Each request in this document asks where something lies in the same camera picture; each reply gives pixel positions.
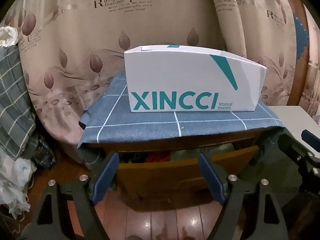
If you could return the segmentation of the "wooden drawer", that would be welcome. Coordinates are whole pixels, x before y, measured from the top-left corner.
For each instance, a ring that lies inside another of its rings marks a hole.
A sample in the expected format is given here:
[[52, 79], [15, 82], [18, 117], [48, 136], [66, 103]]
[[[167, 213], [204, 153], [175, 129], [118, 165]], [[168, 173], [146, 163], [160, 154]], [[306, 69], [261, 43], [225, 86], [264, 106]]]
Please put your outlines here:
[[[198, 165], [199, 154], [208, 152], [214, 163], [228, 174], [237, 175], [258, 150], [257, 145], [246, 141], [181, 151], [117, 146], [120, 198], [137, 211], [169, 210], [206, 203], [211, 196]], [[145, 163], [146, 157], [153, 153], [169, 154], [171, 161]]]

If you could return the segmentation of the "red underwear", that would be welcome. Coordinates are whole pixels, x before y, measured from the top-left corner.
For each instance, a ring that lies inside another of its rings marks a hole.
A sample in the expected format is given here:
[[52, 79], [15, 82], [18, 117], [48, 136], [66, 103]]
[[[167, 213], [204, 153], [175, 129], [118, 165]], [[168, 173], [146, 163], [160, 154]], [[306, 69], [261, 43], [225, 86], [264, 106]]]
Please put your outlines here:
[[169, 154], [165, 153], [153, 153], [148, 155], [145, 159], [145, 163], [161, 163], [171, 161]]

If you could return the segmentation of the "blue checked table cloth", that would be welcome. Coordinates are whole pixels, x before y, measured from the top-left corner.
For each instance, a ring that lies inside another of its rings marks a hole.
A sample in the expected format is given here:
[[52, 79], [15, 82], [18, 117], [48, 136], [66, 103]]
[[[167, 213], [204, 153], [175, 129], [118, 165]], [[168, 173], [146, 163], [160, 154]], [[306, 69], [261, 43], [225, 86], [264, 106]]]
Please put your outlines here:
[[84, 130], [78, 146], [176, 139], [196, 135], [283, 127], [262, 102], [253, 112], [151, 112], [132, 113], [125, 73], [117, 74], [108, 90], [83, 113]]

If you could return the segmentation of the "white plastic bag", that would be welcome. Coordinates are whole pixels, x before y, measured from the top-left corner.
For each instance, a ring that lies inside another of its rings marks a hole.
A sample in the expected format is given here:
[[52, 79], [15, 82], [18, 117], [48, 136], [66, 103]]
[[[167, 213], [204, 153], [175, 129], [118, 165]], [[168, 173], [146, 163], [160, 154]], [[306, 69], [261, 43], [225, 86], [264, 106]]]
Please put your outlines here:
[[28, 184], [36, 167], [29, 159], [11, 159], [1, 150], [1, 205], [9, 207], [9, 213], [16, 219], [23, 211], [30, 211], [27, 202]]

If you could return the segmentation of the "grey plaid folded fabric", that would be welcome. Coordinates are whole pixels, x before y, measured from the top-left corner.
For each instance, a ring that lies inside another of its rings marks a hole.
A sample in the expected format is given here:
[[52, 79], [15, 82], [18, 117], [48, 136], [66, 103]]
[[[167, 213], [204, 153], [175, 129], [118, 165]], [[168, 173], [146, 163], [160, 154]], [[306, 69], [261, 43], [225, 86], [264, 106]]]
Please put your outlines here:
[[17, 46], [1, 48], [1, 150], [19, 158], [35, 129], [35, 116]]

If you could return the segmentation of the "grey cushioned stool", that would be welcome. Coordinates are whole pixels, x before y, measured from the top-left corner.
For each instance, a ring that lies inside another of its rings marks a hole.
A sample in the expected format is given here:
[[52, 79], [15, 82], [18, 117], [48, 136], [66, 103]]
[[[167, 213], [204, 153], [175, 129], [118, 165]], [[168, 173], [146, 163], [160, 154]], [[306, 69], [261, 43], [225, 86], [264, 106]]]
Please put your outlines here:
[[297, 141], [319, 158], [319, 153], [301, 138], [301, 133], [305, 129], [318, 138], [320, 135], [319, 126], [315, 123], [312, 117], [304, 111], [304, 109], [300, 106], [269, 106], [269, 109], [278, 116], [287, 130]]

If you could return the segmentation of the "white XINCCI shoe box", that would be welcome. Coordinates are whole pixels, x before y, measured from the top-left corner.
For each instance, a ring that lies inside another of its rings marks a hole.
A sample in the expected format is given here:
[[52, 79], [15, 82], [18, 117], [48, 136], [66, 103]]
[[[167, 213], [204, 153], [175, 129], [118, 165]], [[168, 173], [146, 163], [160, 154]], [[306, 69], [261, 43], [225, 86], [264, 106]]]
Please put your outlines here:
[[124, 53], [132, 112], [251, 112], [267, 68], [216, 49], [139, 46]]

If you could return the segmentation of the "beige leaf print curtain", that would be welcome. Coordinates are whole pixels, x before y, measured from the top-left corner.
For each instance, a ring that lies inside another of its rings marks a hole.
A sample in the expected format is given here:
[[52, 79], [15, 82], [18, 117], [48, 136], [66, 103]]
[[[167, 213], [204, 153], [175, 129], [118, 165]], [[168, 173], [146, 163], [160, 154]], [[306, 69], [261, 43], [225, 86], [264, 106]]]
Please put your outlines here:
[[[299, 106], [319, 114], [319, 26], [304, 5], [309, 60]], [[25, 84], [47, 132], [75, 161], [83, 110], [147, 44], [225, 50], [267, 67], [261, 100], [288, 105], [296, 30], [288, 0], [13, 0], [2, 26], [18, 31]]]

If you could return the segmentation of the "wooden door frame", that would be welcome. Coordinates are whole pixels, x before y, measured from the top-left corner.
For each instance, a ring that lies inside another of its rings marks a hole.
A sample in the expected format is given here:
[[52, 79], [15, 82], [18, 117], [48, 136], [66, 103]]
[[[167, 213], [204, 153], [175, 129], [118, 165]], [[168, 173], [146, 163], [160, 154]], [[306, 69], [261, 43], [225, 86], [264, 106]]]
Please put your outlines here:
[[309, 60], [309, 29], [304, 4], [301, 0], [288, 0], [291, 10], [293, 11], [293, 19], [296, 24], [297, 37], [297, 59], [295, 67], [295, 75], [291, 88], [288, 105], [299, 105], [300, 98], [306, 83]]

